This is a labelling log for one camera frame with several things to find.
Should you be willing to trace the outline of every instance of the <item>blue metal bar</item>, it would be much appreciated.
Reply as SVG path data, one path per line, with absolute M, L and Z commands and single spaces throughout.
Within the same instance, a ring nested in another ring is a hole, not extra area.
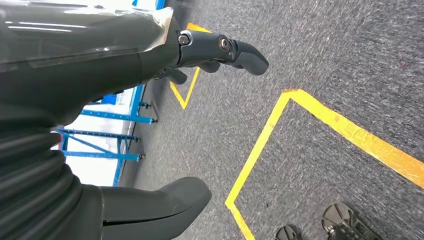
M 130 151 L 130 146 L 128 146 L 128 140 L 127 139 L 125 139 L 125 150 L 126 150 L 126 153 L 128 153 Z
M 156 10 L 163 9 L 165 7 L 165 0 L 156 0 Z
M 87 141 L 84 141 L 84 140 L 78 139 L 78 138 L 76 138 L 76 137 L 74 137 L 74 136 L 72 136 L 72 135 L 70 135 L 70 134 L 68 134 L 68 133 L 66 133 L 66 132 L 63 132 L 63 131 L 60 131 L 60 130 L 56 130 L 56 132 L 58 132 L 58 133 L 62 134 L 62 135 L 63 135 L 63 137 L 71 138 L 71 139 L 73 139 L 73 140 L 75 140 L 75 141 L 77 141 L 77 142 L 80 142 L 80 143 L 85 144 L 85 145 L 87 145 L 87 146 L 89 146 L 89 147 L 92 147 L 93 149 L 96 149 L 96 150 L 102 151 L 102 152 L 104 152 L 104 153 L 113 154 L 113 152 L 111 152 L 111 151 L 109 151 L 109 150 L 103 149 L 103 148 L 101 148 L 101 147 L 99 147 L 99 146 L 96 146 L 96 145 L 94 145 L 94 144 L 92 144 L 92 143 L 89 143 L 89 142 L 87 142 Z
M 122 139 L 118 138 L 118 146 L 117 146 L 118 154 L 121 154 L 121 143 L 122 143 Z
M 129 115 L 131 117 L 137 117 L 139 115 L 139 102 L 142 99 L 143 90 L 144 87 L 139 85 L 132 92 L 131 103 L 129 104 Z
M 61 151 L 66 151 L 68 150 L 68 137 L 67 136 L 63 136 L 62 138 L 62 144 L 60 145 L 60 150 Z
M 124 114 L 105 112 L 105 111 L 92 111 L 92 110 L 85 110 L 85 109 L 81 111 L 81 114 L 94 116 L 94 117 L 100 117 L 100 118 L 107 118 L 107 119 L 133 121 L 137 123 L 145 123 L 145 124 L 153 123 L 153 119 L 151 117 L 145 117 L 145 116 L 130 116 L 130 115 L 124 115 Z
M 138 154 L 117 154 L 117 153 L 84 152 L 84 151 L 63 151 L 63 154 L 65 156 L 72 156 L 72 157 L 139 161 Z
M 137 137 L 125 134 L 116 134 L 109 132 L 101 132 L 101 131 L 81 131 L 81 130 L 73 130 L 73 129 L 58 129 L 61 132 L 67 134 L 78 134 L 78 135 L 88 135 L 88 136 L 96 136 L 96 137 L 105 137 L 105 138 L 121 138 L 121 139 L 131 139 L 135 140 Z
M 113 177 L 113 185 L 112 185 L 113 187 L 118 186 L 118 182 L 121 177 L 123 168 L 124 168 L 124 161 L 118 159 L 118 162 L 116 164 L 115 176 Z

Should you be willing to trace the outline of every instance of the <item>robotic hand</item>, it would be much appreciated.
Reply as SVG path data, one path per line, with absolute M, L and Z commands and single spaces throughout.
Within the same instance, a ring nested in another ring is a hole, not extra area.
M 187 76 L 176 68 L 198 66 L 205 72 L 215 73 L 225 64 L 259 76 L 269 66 L 267 59 L 252 45 L 218 33 L 184 30 L 178 36 L 178 44 L 177 64 L 162 69 L 153 78 L 166 77 L 175 84 L 183 84 Z

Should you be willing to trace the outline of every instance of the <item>yellow tape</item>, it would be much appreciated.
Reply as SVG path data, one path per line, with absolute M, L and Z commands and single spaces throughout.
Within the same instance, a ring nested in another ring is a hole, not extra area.
M 341 114 L 327 108 L 307 92 L 301 89 L 288 89 L 280 95 L 225 201 L 225 205 L 231 211 L 238 227 L 247 240 L 254 240 L 255 237 L 237 209 L 235 201 L 290 99 L 364 152 L 424 189 L 423 162 L 359 127 Z

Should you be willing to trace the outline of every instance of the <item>yellow line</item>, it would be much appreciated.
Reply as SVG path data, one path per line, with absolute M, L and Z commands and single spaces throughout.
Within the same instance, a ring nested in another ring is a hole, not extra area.
M 283 91 L 280 95 L 265 127 L 260 133 L 259 138 L 225 201 L 225 205 L 231 211 L 236 223 L 247 240 L 254 240 L 255 237 L 237 209 L 235 201 L 290 99 L 330 126 L 358 148 L 424 189 L 423 162 L 359 127 L 341 114 L 327 108 L 307 92 L 301 89 L 288 89 Z
M 268 121 L 266 121 L 265 127 L 263 128 L 258 139 L 256 140 L 256 143 L 252 151 L 250 152 L 250 155 L 247 158 L 247 161 L 244 164 L 243 169 L 241 170 L 237 180 L 235 181 L 234 186 L 229 192 L 229 195 L 225 201 L 225 205 L 227 205 L 227 207 L 231 204 L 234 204 L 234 201 L 236 200 L 237 195 L 239 195 L 240 190 L 245 184 L 246 179 L 251 173 L 256 161 L 259 158 L 259 155 L 262 152 L 262 149 L 264 149 L 265 144 L 270 138 L 270 135 L 273 132 L 274 127 L 276 126 L 278 120 L 280 119 L 280 116 L 283 113 L 283 110 L 286 107 L 288 102 L 289 102 L 289 99 L 287 97 L 284 97 L 283 95 L 280 95 L 280 97 L 278 98 L 277 103 L 275 104 L 275 107 L 268 118 Z
M 251 230 L 249 229 L 248 225 L 246 224 L 245 220 L 243 219 L 242 214 L 237 209 L 235 204 L 227 205 L 228 209 L 231 211 L 232 215 L 234 216 L 235 222 L 237 223 L 238 227 L 240 228 L 241 233 L 247 240 L 255 240 L 255 236 L 253 236 Z
M 186 27 L 185 29 L 187 29 L 187 30 L 191 30 L 191 31 L 198 31 L 198 32 L 212 33 L 212 32 L 211 32 L 211 31 L 209 31 L 208 29 L 203 28 L 203 27 L 201 27 L 201 26 L 198 26 L 198 25 L 196 25 L 196 24 L 194 24 L 194 23 L 191 23 L 191 22 L 189 22 L 189 23 L 187 24 L 187 27 Z
M 194 72 L 193 80 L 191 81 L 190 89 L 188 89 L 187 98 L 185 99 L 185 106 L 182 109 L 186 109 L 187 104 L 189 104 L 189 99 L 192 96 L 193 89 L 195 88 L 196 81 L 198 79 L 200 67 L 196 68 L 196 72 Z
M 169 86 L 171 87 L 173 94 L 175 95 L 176 99 L 178 100 L 179 104 L 181 105 L 182 109 L 186 109 L 187 104 L 186 101 L 181 96 L 180 92 L 178 92 L 177 87 L 173 82 L 169 82 Z
M 358 148 L 424 189 L 423 162 L 327 108 L 303 90 L 285 94 Z
M 196 24 L 193 24 L 191 22 L 188 23 L 187 30 L 191 31 L 198 31 L 198 32 L 205 32 L 205 33 L 212 33 L 211 31 L 207 30 L 206 28 L 203 28 L 201 26 L 198 26 Z M 177 89 L 177 86 L 173 82 L 169 82 L 169 86 L 172 89 L 173 94 L 175 95 L 176 99 L 178 100 L 179 104 L 181 105 L 182 109 L 186 109 L 187 105 L 189 104 L 190 97 L 192 96 L 193 89 L 195 87 L 195 83 L 199 76 L 200 67 L 196 68 L 196 72 L 194 73 L 194 77 L 191 81 L 190 88 L 188 89 L 187 97 L 185 100 L 181 96 L 180 92 Z

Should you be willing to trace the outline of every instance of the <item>black shoe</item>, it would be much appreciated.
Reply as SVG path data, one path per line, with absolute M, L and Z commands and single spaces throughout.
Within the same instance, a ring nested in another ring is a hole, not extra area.
M 277 231 L 275 235 L 275 240 L 300 240 L 301 236 L 299 233 L 296 233 L 295 230 L 289 226 L 284 225 Z

